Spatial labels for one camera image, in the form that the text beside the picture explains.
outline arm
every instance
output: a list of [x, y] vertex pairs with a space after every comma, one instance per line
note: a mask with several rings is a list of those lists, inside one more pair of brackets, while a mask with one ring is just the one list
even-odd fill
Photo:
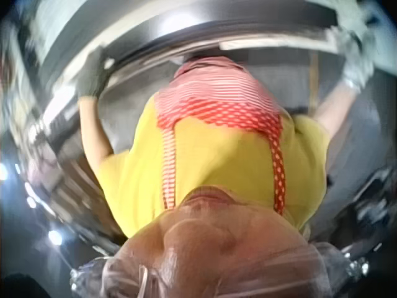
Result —
[[87, 60], [77, 78], [81, 137], [83, 148], [91, 169], [96, 173], [100, 164], [113, 154], [112, 146], [100, 123], [97, 102], [108, 82], [105, 70], [105, 50], [97, 48]]
[[359, 92], [341, 81], [327, 96], [313, 115], [329, 133], [330, 138], [342, 127]]
[[342, 126], [354, 101], [373, 74], [373, 35], [367, 32], [361, 47], [349, 34], [343, 35], [341, 39], [344, 39], [346, 54], [342, 79], [313, 116], [329, 132], [331, 138]]
[[80, 97], [79, 110], [84, 152], [91, 169], [96, 172], [100, 164], [114, 152], [98, 117], [97, 99]]

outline yellow shirt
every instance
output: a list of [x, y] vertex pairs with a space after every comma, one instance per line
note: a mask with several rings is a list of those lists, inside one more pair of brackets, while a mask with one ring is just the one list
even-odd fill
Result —
[[[299, 229], [317, 210], [326, 190], [329, 137], [303, 115], [284, 113], [282, 123], [284, 217]], [[175, 136], [177, 205], [197, 186], [219, 185], [273, 209], [272, 158], [262, 136], [192, 117], [176, 124]], [[152, 98], [140, 117], [132, 149], [108, 157], [96, 173], [114, 218], [128, 237], [164, 210], [162, 164], [163, 140]]]

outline red polka dot suspender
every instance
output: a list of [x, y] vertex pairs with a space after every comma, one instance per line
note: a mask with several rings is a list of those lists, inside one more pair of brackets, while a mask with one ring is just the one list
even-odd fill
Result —
[[163, 199], [175, 207], [177, 121], [196, 117], [205, 123], [255, 131], [269, 141], [274, 173], [274, 209], [282, 214], [285, 172], [278, 107], [261, 84], [226, 57], [202, 58], [184, 64], [170, 85], [154, 98], [158, 127], [163, 131]]

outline gray glove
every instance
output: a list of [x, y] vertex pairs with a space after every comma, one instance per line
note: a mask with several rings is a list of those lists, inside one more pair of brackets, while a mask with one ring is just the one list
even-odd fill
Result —
[[109, 80], [109, 70], [105, 70], [107, 55], [103, 47], [91, 52], [77, 76], [77, 94], [81, 96], [94, 96], [99, 98]]
[[342, 80], [350, 87], [361, 92], [373, 75], [373, 54], [375, 53], [375, 36], [368, 31], [358, 42], [351, 34], [341, 37], [342, 50], [346, 56]]

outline short sleeve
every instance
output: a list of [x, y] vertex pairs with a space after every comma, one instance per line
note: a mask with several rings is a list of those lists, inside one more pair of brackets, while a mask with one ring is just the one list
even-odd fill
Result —
[[310, 153], [316, 164], [325, 167], [327, 150], [331, 138], [324, 127], [305, 115], [292, 117], [295, 124], [295, 135], [300, 139], [306, 152]]
[[122, 172], [128, 157], [128, 151], [110, 155], [99, 166], [96, 177], [104, 190], [106, 201], [111, 210], [117, 200]]

